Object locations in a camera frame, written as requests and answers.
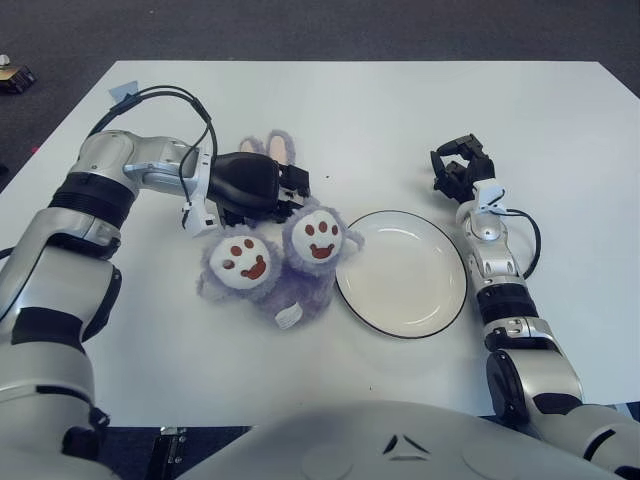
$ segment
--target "small white tag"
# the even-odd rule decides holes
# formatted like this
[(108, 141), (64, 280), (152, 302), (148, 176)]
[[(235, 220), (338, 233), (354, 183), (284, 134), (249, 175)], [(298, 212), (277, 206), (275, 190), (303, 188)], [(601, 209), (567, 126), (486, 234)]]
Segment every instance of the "small white tag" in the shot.
[(276, 323), (282, 330), (292, 327), (302, 318), (302, 307), (298, 302), (284, 310), (280, 310), (276, 315)]

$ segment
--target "white plate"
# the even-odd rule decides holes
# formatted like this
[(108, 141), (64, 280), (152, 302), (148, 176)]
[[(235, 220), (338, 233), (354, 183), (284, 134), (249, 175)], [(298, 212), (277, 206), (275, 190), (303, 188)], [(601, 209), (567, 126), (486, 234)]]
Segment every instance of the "white plate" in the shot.
[(340, 293), (367, 324), (388, 335), (422, 338), (449, 326), (467, 294), (460, 254), (442, 231), (406, 212), (374, 212), (350, 227), (365, 238), (340, 264)]

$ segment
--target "table surface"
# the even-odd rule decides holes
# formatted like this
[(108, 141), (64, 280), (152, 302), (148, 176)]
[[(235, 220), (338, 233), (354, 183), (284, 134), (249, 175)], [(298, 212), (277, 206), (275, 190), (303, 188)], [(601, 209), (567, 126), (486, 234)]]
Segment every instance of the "table surface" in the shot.
[[(475, 133), (507, 188), (505, 203), (540, 225), (542, 258), (529, 289), (585, 400), (640, 399), (640, 102), (601, 65), (117, 62), (0, 195), (0, 247), (15, 244), (47, 205), (113, 104), (108, 89), (131, 80), (192, 91), (214, 117), (221, 152), (247, 135), (289, 131), (312, 192), (347, 222), (404, 210), (459, 248), (456, 205), (432, 191), (427, 153)], [(203, 127), (174, 99), (146, 102), (111, 126), (188, 142)], [(108, 326), (86, 343), (96, 403), (114, 425), (251, 425), (354, 399), (492, 413), (473, 299), (449, 328), (420, 340), (373, 331), (337, 292), (321, 318), (279, 331), (245, 304), (196, 295), (207, 240), (179, 227), (182, 201), (140, 194), (113, 258), (123, 290)], [(530, 227), (507, 222), (526, 265)]]

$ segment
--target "stuffed toy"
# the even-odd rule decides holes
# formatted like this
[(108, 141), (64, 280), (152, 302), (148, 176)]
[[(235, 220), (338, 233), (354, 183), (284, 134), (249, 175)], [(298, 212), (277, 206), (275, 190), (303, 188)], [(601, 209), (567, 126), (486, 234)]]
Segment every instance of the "stuffed toy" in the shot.
[[(247, 137), (240, 150), (294, 164), (295, 146), (286, 132), (271, 132), (267, 145), (265, 150), (260, 140)], [(281, 329), (289, 328), (302, 319), (316, 318), (331, 302), (335, 269), (346, 256), (347, 240), (358, 249), (364, 243), (338, 212), (314, 198), (307, 199), (304, 208), (284, 224), (284, 258), (255, 228), (220, 229), (203, 254), (198, 293), (213, 301), (247, 299)]]
[(294, 282), (282, 275), (278, 247), (245, 225), (218, 230), (202, 256), (198, 294), (212, 301), (246, 299), (282, 328), (302, 318)]
[(349, 230), (338, 212), (309, 199), (287, 220), (282, 230), (283, 275), (299, 288), (298, 303), (305, 318), (315, 318), (331, 302), (336, 266), (347, 256), (346, 242), (364, 245), (359, 233)]

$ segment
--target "paw print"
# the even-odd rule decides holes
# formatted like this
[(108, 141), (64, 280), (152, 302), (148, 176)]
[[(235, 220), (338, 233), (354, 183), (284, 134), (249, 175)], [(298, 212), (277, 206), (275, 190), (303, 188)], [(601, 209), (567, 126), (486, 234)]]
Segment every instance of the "paw print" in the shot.
[(326, 210), (316, 210), (293, 227), (293, 247), (304, 260), (320, 264), (335, 257), (342, 246), (342, 231)]
[(218, 245), (209, 266), (226, 286), (248, 290), (264, 282), (271, 271), (271, 257), (262, 240), (237, 236)]

